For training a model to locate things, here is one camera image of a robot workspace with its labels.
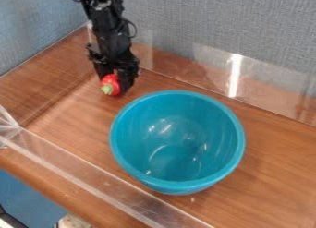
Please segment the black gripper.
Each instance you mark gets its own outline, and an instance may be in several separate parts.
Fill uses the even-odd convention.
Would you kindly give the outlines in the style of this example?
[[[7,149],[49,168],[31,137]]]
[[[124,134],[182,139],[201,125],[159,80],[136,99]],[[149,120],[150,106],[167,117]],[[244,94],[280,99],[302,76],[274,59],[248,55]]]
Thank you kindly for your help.
[[[138,77],[139,59],[131,52],[131,39],[123,35],[112,36],[110,39],[98,37],[95,42],[87,44],[87,51],[99,79],[119,69],[119,93],[124,94]]]

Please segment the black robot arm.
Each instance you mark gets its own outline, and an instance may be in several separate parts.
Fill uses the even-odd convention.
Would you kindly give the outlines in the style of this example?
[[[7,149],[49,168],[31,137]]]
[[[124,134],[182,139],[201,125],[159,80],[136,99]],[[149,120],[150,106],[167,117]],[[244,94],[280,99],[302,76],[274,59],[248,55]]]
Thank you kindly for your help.
[[[82,4],[88,19],[88,59],[102,82],[102,92],[119,96],[139,76],[139,59],[131,51],[134,23],[122,15],[123,0],[72,0]]]

